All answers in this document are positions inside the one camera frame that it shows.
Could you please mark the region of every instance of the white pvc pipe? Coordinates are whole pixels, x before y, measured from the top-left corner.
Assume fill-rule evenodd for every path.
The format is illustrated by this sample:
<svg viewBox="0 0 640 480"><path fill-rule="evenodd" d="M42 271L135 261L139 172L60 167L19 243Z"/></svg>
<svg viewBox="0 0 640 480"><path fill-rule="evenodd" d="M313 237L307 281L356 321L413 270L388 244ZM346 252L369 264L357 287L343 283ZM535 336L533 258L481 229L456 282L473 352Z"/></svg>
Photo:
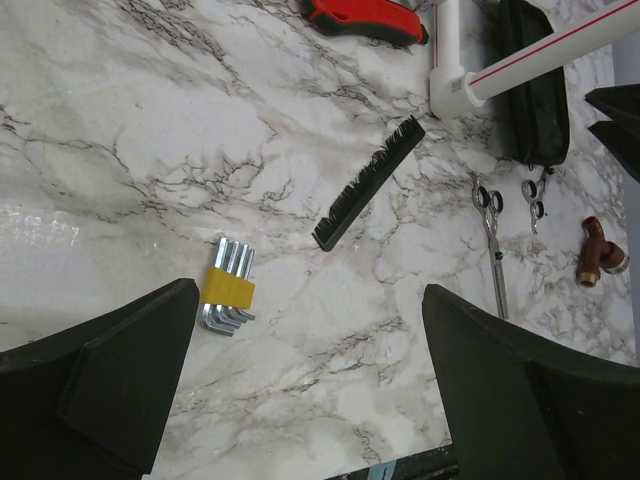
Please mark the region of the white pvc pipe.
<svg viewBox="0 0 640 480"><path fill-rule="evenodd" d="M447 0L433 8L436 23L435 66L460 65L459 0Z"/></svg>
<svg viewBox="0 0 640 480"><path fill-rule="evenodd" d="M617 0L478 72L469 81L470 90L477 99L487 100L638 29L640 0Z"/></svg>

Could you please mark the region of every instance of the marble countertop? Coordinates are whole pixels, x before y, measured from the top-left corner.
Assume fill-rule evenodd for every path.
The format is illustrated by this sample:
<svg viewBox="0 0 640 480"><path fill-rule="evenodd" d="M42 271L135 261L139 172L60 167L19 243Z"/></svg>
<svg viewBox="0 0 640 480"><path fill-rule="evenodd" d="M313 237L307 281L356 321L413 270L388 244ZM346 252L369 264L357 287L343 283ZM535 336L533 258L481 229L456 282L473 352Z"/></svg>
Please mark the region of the marble countertop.
<svg viewBox="0 0 640 480"><path fill-rule="evenodd" d="M536 3L554 24L599 5ZM495 8L462 4L478 69ZM585 217L626 247L620 170L585 128L609 49L566 69L572 144L534 236L540 172L504 161L499 103L430 115L430 47L323 38L294 0L5 0L0 44L0 350L201 284L223 235L257 250L257 320L194 330L152 479L321 479L449 443L420 304L439 283L496 312L472 172L505 197L511 321L635 362L628 273L574 279ZM409 115L425 140L322 252L316 222Z"/></svg>

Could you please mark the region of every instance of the brass fitting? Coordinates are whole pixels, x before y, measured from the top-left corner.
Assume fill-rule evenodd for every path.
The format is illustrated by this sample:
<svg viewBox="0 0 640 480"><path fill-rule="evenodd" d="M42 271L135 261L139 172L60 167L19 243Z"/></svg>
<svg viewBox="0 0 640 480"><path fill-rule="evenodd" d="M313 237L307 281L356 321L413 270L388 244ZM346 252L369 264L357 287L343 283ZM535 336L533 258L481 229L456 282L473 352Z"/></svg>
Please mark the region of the brass fitting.
<svg viewBox="0 0 640 480"><path fill-rule="evenodd" d="M604 238L602 225L596 217L582 222L589 237L582 247L578 265L578 282L587 288L593 288L600 280L600 268L606 273L617 274L629 266L629 257L615 243Z"/></svg>

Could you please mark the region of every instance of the scissors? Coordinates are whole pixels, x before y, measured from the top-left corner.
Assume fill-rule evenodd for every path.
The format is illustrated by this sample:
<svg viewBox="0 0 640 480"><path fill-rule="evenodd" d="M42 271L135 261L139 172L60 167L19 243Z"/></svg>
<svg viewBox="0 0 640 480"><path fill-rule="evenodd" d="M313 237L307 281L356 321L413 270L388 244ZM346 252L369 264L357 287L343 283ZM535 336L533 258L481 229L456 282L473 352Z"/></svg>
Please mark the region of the scissors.
<svg viewBox="0 0 640 480"><path fill-rule="evenodd" d="M531 212L531 231L538 234L538 220L544 217L544 203L542 197L547 189L549 175L553 174L553 168L545 168L538 182L533 180L525 180L522 182L522 195L529 202L529 211Z"/></svg>
<svg viewBox="0 0 640 480"><path fill-rule="evenodd" d="M496 291L496 303L498 304L498 317L502 320L509 318L507 307L507 287L504 282L502 270L502 252L496 238L498 233L498 217L504 210L502 194L497 190L488 191L480 184L480 179L473 182L473 204L482 214L484 230L489 240L489 255L491 257L491 271L493 272L493 287Z"/></svg>

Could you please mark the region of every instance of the black brush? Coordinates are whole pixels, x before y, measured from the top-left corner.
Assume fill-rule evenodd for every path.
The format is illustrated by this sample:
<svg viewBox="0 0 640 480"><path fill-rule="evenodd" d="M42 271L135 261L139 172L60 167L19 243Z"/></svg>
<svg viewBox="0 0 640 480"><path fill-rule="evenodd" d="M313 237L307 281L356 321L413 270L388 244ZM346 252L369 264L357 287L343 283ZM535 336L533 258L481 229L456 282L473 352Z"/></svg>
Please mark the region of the black brush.
<svg viewBox="0 0 640 480"><path fill-rule="evenodd" d="M329 252L336 246L362 209L423 137L424 130L418 121L409 117L385 140L382 150L373 154L369 165L360 170L333 202L329 216L316 225L313 238L320 248Z"/></svg>

